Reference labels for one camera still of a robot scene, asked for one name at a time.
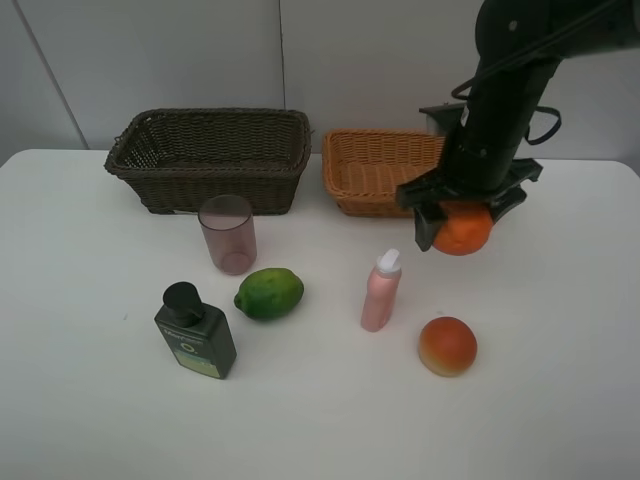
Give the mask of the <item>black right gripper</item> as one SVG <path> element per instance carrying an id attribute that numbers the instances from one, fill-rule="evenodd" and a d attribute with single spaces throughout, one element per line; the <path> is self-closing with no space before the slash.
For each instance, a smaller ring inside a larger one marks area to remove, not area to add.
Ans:
<path id="1" fill-rule="evenodd" d="M 491 152 L 484 147 L 471 153 L 462 146 L 461 138 L 461 130 L 454 129 L 445 140 L 438 165 L 396 189 L 396 203 L 414 208 L 415 242 L 422 252 L 434 245 L 447 222 L 438 203 L 484 203 L 496 224 L 527 199 L 521 184 L 536 182 L 543 171 L 536 160 L 511 159 L 506 151 Z"/>

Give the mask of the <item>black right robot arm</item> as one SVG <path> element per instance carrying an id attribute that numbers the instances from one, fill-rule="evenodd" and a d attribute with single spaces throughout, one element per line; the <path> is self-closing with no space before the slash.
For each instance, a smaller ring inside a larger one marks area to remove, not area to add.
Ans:
<path id="1" fill-rule="evenodd" d="M 522 204 L 523 182 L 542 166 L 519 159 L 521 142 L 539 145 L 562 123 L 530 136 L 535 113 L 560 118 L 539 101 L 568 58 L 636 48 L 639 4 L 614 1 L 486 1 L 475 26 L 479 65 L 456 87 L 454 103 L 422 108 L 445 137 L 437 166 L 396 189 L 396 202 L 414 213 L 415 242 L 428 251 L 444 227 L 445 202 L 479 203 L 493 221 Z"/>

